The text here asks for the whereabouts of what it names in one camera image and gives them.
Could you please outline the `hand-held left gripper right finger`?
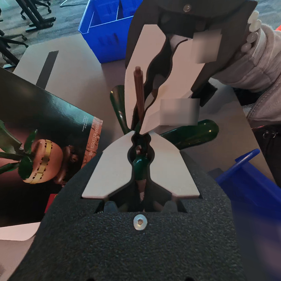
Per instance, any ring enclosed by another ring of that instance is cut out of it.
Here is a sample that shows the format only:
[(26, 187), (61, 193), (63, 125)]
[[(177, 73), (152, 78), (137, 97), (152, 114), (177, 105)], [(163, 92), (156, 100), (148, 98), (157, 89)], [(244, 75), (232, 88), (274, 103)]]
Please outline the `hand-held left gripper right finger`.
[(149, 166), (153, 183), (169, 191), (174, 198), (198, 198), (199, 190), (175, 145), (155, 132), (149, 132), (154, 159)]

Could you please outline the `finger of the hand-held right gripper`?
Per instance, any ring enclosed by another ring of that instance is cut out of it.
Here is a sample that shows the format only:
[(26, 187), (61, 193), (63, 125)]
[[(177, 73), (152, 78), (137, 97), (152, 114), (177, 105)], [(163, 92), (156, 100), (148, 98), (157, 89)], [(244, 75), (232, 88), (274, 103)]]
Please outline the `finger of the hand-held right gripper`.
[(191, 90), (205, 63), (199, 56), (201, 42), (189, 39), (179, 43), (172, 56), (172, 68), (166, 81), (159, 87), (154, 102), (147, 108), (140, 134), (158, 126), (196, 125), (199, 99), (192, 99)]
[(133, 130), (138, 123), (134, 71), (139, 66), (143, 72), (144, 97), (153, 89), (155, 76), (166, 78), (169, 72), (170, 44), (156, 24), (143, 26), (125, 73), (125, 115), (127, 126)]

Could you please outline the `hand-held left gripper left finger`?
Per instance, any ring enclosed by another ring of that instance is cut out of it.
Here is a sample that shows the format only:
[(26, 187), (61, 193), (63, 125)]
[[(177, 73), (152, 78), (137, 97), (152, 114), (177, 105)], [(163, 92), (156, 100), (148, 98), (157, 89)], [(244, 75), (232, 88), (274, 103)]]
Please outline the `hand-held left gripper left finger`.
[(132, 164), (128, 160), (133, 146), (134, 131), (110, 144), (102, 153), (82, 194), (86, 199), (105, 199), (132, 179)]

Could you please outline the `green brick plant model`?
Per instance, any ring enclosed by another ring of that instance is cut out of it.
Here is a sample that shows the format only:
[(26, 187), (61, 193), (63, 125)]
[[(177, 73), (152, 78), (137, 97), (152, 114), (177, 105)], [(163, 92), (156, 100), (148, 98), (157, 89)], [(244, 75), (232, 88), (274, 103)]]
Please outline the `green brick plant model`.
[[(125, 186), (119, 188), (108, 197), (118, 207), (126, 205), (128, 209), (136, 209), (137, 204), (156, 204), (164, 206), (168, 201), (177, 204), (180, 199), (197, 199), (200, 197), (198, 187), (183, 159), (181, 150), (210, 142), (219, 133), (218, 125), (212, 120), (203, 120), (196, 126), (181, 126), (168, 132), (140, 135), (127, 127), (125, 116), (124, 86), (118, 85), (110, 93), (110, 101), (118, 118), (125, 137), (129, 138), (127, 158), (132, 166), (133, 178)], [(160, 168), (160, 180), (154, 179), (152, 168), (156, 166), (156, 148), (160, 141), (165, 145), (166, 153), (160, 164), (168, 168), (181, 167), (174, 171)]]

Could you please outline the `brown toy rod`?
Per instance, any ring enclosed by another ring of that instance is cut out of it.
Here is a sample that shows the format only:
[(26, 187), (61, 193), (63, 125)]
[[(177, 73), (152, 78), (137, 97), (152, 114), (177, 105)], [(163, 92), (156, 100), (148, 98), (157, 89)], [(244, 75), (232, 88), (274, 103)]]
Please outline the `brown toy rod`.
[(139, 126), (142, 126), (145, 115), (145, 99), (144, 99), (144, 79), (143, 71), (140, 66), (136, 66), (134, 70), (135, 92), (136, 92), (136, 104), (139, 117)]

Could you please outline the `blue bin with black divider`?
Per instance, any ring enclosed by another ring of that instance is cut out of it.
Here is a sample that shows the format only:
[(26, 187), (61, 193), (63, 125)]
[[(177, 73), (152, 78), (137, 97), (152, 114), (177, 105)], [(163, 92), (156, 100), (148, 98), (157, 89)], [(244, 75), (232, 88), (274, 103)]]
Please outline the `blue bin with black divider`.
[(247, 280), (281, 280), (281, 191), (249, 161), (254, 149), (215, 180), (231, 201)]

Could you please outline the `person's right forearm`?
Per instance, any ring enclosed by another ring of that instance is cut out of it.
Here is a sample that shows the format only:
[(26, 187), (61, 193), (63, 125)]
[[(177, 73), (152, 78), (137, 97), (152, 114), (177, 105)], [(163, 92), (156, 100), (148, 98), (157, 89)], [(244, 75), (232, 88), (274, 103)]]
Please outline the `person's right forearm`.
[(212, 78), (234, 88), (259, 92), (276, 81), (280, 62), (281, 32), (262, 24), (250, 51)]

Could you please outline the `grey desk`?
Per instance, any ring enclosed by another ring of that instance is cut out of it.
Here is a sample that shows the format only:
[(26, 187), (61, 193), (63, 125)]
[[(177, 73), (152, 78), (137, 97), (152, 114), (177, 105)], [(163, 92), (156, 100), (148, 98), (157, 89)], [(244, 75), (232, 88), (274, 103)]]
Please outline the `grey desk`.
[[(36, 85), (51, 51), (58, 51), (58, 55), (45, 90), (103, 120), (97, 150), (102, 152), (123, 135), (109, 94), (114, 86), (124, 84), (124, 61), (100, 64), (82, 35), (76, 34), (31, 45), (11, 75), (1, 68), (1, 81), (8, 87), (19, 82)], [(185, 151), (207, 171), (217, 167), (226, 170), (234, 158), (259, 146), (233, 90), (215, 79), (211, 83), (218, 91), (210, 105), (200, 110), (200, 120), (216, 121), (220, 133), (214, 141)]]

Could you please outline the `wood-edged desk with black legs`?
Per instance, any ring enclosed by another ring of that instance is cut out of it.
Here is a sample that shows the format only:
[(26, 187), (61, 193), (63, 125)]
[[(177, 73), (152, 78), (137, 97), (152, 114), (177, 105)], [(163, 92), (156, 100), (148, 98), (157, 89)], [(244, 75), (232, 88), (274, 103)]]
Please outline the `wood-edged desk with black legs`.
[(53, 26), (53, 23), (56, 21), (56, 17), (44, 19), (35, 6), (36, 1), (16, 0), (16, 2), (32, 22), (32, 24), (29, 25), (29, 28), (26, 29), (27, 33), (51, 28)]

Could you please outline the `blue bin with two dividers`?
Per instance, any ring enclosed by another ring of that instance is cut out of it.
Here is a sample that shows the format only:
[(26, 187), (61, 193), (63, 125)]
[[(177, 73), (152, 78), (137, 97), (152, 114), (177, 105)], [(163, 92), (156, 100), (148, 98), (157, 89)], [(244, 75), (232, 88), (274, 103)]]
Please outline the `blue bin with two dividers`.
[(89, 0), (78, 31), (98, 61), (125, 59), (128, 30), (142, 0)]

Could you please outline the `dark orchid toy box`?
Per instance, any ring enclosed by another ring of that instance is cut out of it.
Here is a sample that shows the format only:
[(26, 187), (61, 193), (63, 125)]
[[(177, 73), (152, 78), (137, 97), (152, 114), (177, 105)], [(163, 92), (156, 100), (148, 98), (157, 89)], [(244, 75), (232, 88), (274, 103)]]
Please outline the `dark orchid toy box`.
[(37, 223), (97, 152), (103, 121), (1, 68), (0, 226)]

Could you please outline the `person's grey hoodie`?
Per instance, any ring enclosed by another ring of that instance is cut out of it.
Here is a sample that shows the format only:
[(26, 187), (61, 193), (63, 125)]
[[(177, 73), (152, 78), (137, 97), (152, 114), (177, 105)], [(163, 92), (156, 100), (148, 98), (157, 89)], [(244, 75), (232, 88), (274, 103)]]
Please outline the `person's grey hoodie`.
[(242, 106), (251, 128), (281, 124), (281, 89), (271, 87), (255, 103)]

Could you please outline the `person's dark trousers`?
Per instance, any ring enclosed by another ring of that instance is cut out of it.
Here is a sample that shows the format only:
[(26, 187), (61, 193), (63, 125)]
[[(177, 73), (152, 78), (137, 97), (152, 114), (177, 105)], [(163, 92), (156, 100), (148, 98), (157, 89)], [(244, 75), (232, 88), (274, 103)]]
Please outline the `person's dark trousers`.
[(281, 187), (281, 125), (252, 128), (276, 184)]

